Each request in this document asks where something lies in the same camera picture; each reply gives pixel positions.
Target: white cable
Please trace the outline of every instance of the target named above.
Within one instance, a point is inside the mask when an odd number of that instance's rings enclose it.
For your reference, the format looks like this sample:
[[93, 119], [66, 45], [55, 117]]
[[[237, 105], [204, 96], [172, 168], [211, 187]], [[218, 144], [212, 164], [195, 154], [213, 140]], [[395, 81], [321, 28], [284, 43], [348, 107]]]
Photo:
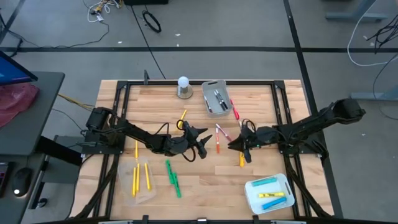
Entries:
[[[92, 5], [92, 6], [90, 6], [90, 7], [88, 8], [88, 12], [87, 12], [87, 21], [88, 21], [88, 22], [98, 22], [98, 21], [99, 21], [98, 19], [96, 19], [96, 20], [94, 20], [94, 21], [91, 21], [91, 20], [90, 20], [90, 11], [91, 11], [91, 8], [93, 8], [93, 7], [96, 6], [96, 5], [101, 4], [102, 2], [103, 2], [103, 0], [101, 0], [99, 3], [96, 3], [96, 4], [94, 4], [94, 5]], [[105, 8], [105, 12], [106, 12], [106, 13], [110, 13], [110, 12], [111, 12], [111, 8], [110, 8], [108, 5], [113, 6], [114, 4], [111, 3], [111, 2], [105, 3], [104, 8]]]
[[389, 62], [380, 62], [380, 63], [373, 63], [373, 64], [365, 64], [365, 65], [362, 65], [362, 64], [360, 64], [360, 63], [356, 63], [356, 62], [353, 60], [353, 58], [351, 57], [351, 54], [349, 53], [349, 46], [351, 45], [351, 42], [353, 41], [353, 37], [354, 37], [355, 31], [356, 31], [356, 28], [358, 28], [358, 25], [359, 25], [359, 23], [361, 22], [362, 18], [363, 18], [363, 17], [366, 15], [366, 13], [368, 13], [368, 11], [373, 7], [374, 3], [373, 3], [373, 4], [371, 5], [371, 7], [369, 7], [369, 9], [361, 16], [361, 18], [359, 18], [358, 22], [357, 22], [356, 25], [355, 25], [353, 34], [351, 35], [351, 38], [349, 39], [349, 42], [348, 42], [348, 45], [347, 45], [347, 53], [348, 53], [349, 59], [350, 59], [354, 64], [356, 64], [356, 65], [358, 65], [358, 66], [362, 66], [362, 67], [375, 66], [375, 65], [384, 65], [384, 64], [389, 63]]

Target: computer screen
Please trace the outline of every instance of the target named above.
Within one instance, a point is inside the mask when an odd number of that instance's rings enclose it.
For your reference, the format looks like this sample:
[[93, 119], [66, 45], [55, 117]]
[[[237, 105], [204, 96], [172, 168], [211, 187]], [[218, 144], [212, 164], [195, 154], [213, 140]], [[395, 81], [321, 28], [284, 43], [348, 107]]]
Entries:
[[0, 85], [36, 81], [37, 77], [0, 52]]

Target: concrete floor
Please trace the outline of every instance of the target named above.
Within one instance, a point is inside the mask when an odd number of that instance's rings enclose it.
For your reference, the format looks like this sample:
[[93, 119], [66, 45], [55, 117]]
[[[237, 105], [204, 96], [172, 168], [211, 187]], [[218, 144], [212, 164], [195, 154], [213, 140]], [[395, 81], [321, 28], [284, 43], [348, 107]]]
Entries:
[[[87, 4], [97, 1], [85, 0]], [[350, 11], [359, 1], [291, 0], [290, 5], [302, 47], [344, 48], [354, 24], [328, 22], [327, 11]], [[0, 2], [7, 21], [17, 1]], [[144, 28], [151, 46], [211, 47], [257, 46], [294, 47], [282, 1], [250, 0], [171, 0], [165, 6], [148, 6], [162, 24], [156, 34]], [[134, 7], [141, 12], [143, 7]], [[378, 1], [371, 12], [389, 15], [381, 23], [360, 24], [353, 47], [371, 47], [363, 36], [371, 36], [398, 11], [395, 0]], [[86, 20], [81, 1], [27, 0], [11, 30], [37, 45], [71, 45], [96, 40], [106, 28]], [[99, 43], [84, 47], [145, 47], [144, 39], [127, 8], [111, 8], [104, 14], [110, 33]], [[397, 47], [392, 42], [387, 47]], [[10, 35], [0, 47], [15, 47]], [[34, 47], [25, 43], [23, 47]], [[263, 78], [301, 79], [296, 53], [292, 52], [155, 52], [167, 78]], [[308, 74], [318, 108], [346, 98], [353, 91], [371, 91], [381, 66], [358, 67], [345, 53], [305, 53]], [[361, 63], [389, 60], [391, 54], [353, 54]], [[61, 93], [94, 104], [103, 79], [141, 79], [146, 69], [152, 79], [162, 78], [149, 52], [32, 52], [18, 53], [14, 59], [32, 71], [66, 74]], [[398, 82], [398, 64], [391, 63], [376, 84], [376, 91], [387, 90]], [[359, 123], [336, 125], [325, 130], [331, 165], [345, 218], [398, 222], [397, 121], [383, 116], [379, 103], [360, 101], [367, 115]], [[390, 116], [398, 117], [396, 103], [382, 103]], [[88, 112], [58, 99], [54, 108], [63, 110], [84, 126]], [[64, 115], [53, 112], [44, 136], [77, 136], [78, 129]], [[42, 209], [27, 211], [24, 223], [60, 220], [66, 217], [72, 185], [48, 184], [44, 196], [50, 199]]]

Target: wooden tabletop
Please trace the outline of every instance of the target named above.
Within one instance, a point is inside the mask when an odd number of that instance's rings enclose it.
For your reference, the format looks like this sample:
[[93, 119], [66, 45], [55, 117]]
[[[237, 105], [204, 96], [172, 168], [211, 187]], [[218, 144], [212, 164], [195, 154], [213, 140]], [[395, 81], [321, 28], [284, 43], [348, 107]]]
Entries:
[[[112, 108], [116, 83], [117, 80], [101, 82], [96, 106]], [[293, 122], [307, 117], [309, 113], [301, 81], [285, 80], [285, 85]], [[229, 150], [227, 140], [220, 134], [221, 152], [217, 154], [214, 137], [215, 123], [218, 123], [233, 139], [239, 135], [239, 124], [233, 113], [217, 119], [208, 118], [201, 86], [193, 86], [193, 91], [190, 99], [181, 100], [176, 95], [176, 86], [133, 86], [131, 88], [127, 108], [127, 119], [131, 123], [154, 133], [163, 123], [169, 122], [171, 135], [181, 136], [182, 131], [176, 130], [175, 123], [180, 119], [184, 109], [187, 109], [185, 120], [190, 125], [196, 128], [208, 128], [208, 131], [201, 134], [200, 138], [209, 134], [213, 134], [213, 137], [206, 144], [207, 157], [205, 159], [197, 157], [195, 162], [187, 162], [182, 156], [165, 157], [153, 154], [139, 143], [139, 156], [145, 156], [149, 160], [157, 194], [148, 201], [130, 207], [126, 205], [118, 177], [111, 219], [140, 220], [143, 215], [149, 215], [151, 220], [195, 220], [199, 217], [211, 220], [248, 220], [253, 214], [244, 196], [244, 184], [247, 181], [270, 175], [285, 174], [284, 160], [276, 145], [252, 150], [252, 162], [240, 167], [238, 152]], [[248, 118], [257, 127], [277, 124], [269, 87], [230, 85], [228, 91], [241, 119]], [[135, 160], [134, 147], [135, 140], [126, 138], [121, 162]], [[186, 155], [191, 157], [192, 153], [187, 151]], [[102, 157], [93, 156], [81, 168], [72, 216], [82, 210], [95, 192]], [[333, 214], [320, 159], [314, 154], [302, 154], [300, 158], [308, 190], [325, 211]], [[182, 198], [177, 198], [174, 186], [170, 185], [165, 166], [166, 159], [170, 159], [172, 169], [178, 175]], [[297, 187], [296, 194], [300, 214], [303, 215], [301, 195]], [[105, 203], [101, 206], [101, 214], [104, 212], [104, 205]], [[293, 213], [289, 207], [260, 215], [259, 218], [292, 219]]]

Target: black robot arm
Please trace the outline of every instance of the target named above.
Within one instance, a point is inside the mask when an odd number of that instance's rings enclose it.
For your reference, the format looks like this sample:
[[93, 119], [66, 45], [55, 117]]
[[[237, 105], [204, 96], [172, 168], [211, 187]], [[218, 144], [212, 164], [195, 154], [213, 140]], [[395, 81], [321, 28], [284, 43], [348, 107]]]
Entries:
[[361, 120], [365, 114], [358, 103], [352, 99], [338, 100], [323, 108], [316, 115], [297, 121], [293, 124], [283, 124], [273, 127], [259, 127], [248, 119], [243, 120], [241, 134], [228, 144], [229, 149], [244, 153], [246, 162], [251, 162], [249, 150], [270, 144], [281, 144], [285, 154], [294, 154], [303, 140], [309, 135], [319, 132], [332, 124], [351, 124]]
[[128, 120], [116, 116], [113, 110], [95, 108], [86, 123], [88, 131], [85, 134], [85, 142], [95, 142], [95, 144], [113, 147], [118, 145], [121, 138], [129, 136], [144, 143], [146, 148], [156, 154], [175, 156], [183, 154], [187, 149], [193, 150], [193, 148], [196, 148], [199, 156], [204, 159], [207, 155], [205, 144], [211, 138], [211, 135], [200, 141], [197, 141], [197, 137], [207, 128], [197, 129], [190, 126], [187, 121], [179, 120], [178, 122], [182, 122], [181, 130], [184, 131], [184, 134], [181, 137], [172, 138], [169, 134], [158, 134], [159, 131], [155, 134], [148, 133], [131, 124]]

